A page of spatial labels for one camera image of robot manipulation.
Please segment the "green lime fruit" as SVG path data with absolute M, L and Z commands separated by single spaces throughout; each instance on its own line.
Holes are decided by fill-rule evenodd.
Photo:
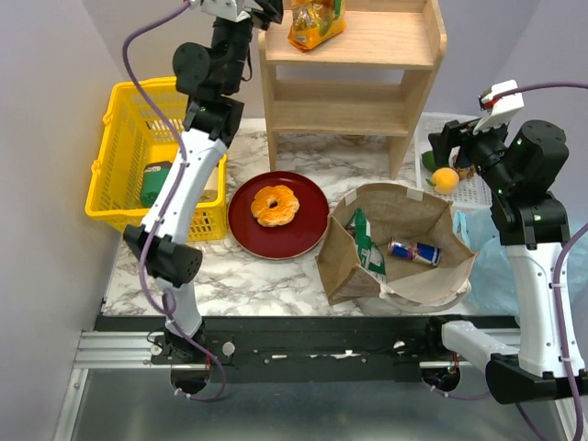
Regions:
M 434 173 L 436 171 L 437 166 L 435 164 L 435 155 L 433 151 L 426 151 L 422 153 L 421 160 L 424 168 L 430 173 Z

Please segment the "orange fruit with leaf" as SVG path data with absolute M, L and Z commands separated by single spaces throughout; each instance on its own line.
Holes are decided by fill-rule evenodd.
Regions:
M 439 194 L 453 193 L 459 185 L 458 173 L 450 167 L 442 167 L 435 170 L 430 178 L 425 179 L 426 183 Z

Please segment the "brown longan fruit bunch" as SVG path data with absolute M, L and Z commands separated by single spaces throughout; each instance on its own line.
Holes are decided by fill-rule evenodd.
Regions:
M 467 180 L 473 178 L 476 174 L 476 168 L 474 165 L 469 165 L 468 167 L 458 167 L 458 154 L 456 153 L 452 158 L 452 167 L 458 174 L 459 180 Z

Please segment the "yellow snack bag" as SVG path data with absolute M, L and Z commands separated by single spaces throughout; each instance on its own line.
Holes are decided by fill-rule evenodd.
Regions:
M 288 41 L 300 51 L 311 51 L 346 28 L 344 0 L 292 1 L 290 6 Z

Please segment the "brown paper grocery bag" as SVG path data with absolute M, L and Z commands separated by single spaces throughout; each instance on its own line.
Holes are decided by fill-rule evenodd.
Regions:
M 362 266 L 350 222 L 361 210 L 376 247 L 379 275 Z M 437 266 L 392 256 L 391 241 L 419 242 L 440 250 Z M 452 205 L 422 191 L 392 183 L 365 184 L 348 192 L 328 218 L 318 271 L 327 301 L 359 301 L 373 311 L 446 311 L 468 295 L 476 255 L 453 232 Z

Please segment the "green snack packet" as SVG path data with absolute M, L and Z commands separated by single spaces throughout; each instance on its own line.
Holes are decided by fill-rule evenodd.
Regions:
M 378 282 L 387 281 L 383 255 L 371 238 L 371 224 L 362 209 L 356 209 L 345 230 L 353 237 L 360 265 Z

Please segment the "light blue plastic bag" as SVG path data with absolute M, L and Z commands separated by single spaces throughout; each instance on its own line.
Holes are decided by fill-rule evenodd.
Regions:
M 470 272 L 469 303 L 488 315 L 519 317 L 513 267 L 491 219 L 490 209 L 455 211 L 454 233 L 477 254 Z M 568 290 L 571 303 L 587 293 L 587 233 L 571 248 Z

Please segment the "orange fluffy food item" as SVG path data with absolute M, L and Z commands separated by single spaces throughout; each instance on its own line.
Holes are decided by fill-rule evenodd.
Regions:
M 287 186 L 263 187 L 255 195 L 250 210 L 263 227 L 283 226 L 293 221 L 300 202 Z

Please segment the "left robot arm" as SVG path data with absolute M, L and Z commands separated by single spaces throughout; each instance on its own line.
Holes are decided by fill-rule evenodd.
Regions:
M 210 46 L 187 42 L 173 56 L 176 90 L 187 96 L 183 128 L 178 130 L 157 107 L 143 87 L 138 92 L 171 131 L 178 153 L 158 198 L 139 226 L 125 228 L 123 238 L 139 259 L 140 282 L 147 289 L 153 277 L 163 291 L 152 306 L 166 318 L 166 329 L 175 334 L 172 351 L 185 363 L 197 361 L 204 349 L 197 335 L 202 324 L 193 279 L 202 253 L 188 246 L 187 234 L 196 206 L 212 172 L 227 152 L 239 129 L 244 104 L 232 99 L 251 65 L 250 43 L 254 29 L 269 29 L 283 20 L 280 1 L 185 1 L 166 17 L 145 25 L 124 40 L 122 58 L 129 60 L 129 46 L 140 35 L 199 8 L 215 18 Z

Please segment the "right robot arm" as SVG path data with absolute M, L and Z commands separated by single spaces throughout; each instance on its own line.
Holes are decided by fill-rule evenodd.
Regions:
M 424 352 L 435 360 L 453 352 L 464 356 L 484 374 L 500 404 L 584 395 L 587 371 L 574 343 L 566 287 L 568 216 L 549 190 L 569 157 L 565 133 L 529 120 L 506 145 L 506 126 L 475 126 L 452 120 L 428 140 L 437 164 L 458 148 L 459 158 L 475 167 L 492 192 L 492 220 L 514 272 L 520 343 L 512 348 L 455 318 L 424 335 Z

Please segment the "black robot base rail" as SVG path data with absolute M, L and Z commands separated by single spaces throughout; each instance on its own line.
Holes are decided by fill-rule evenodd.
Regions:
M 318 383 L 441 378 L 458 382 L 458 350 L 441 343 L 441 316 L 220 317 L 204 319 L 197 350 L 160 317 L 107 317 L 98 332 L 144 333 L 146 365 L 170 368 L 184 390 L 207 383 Z

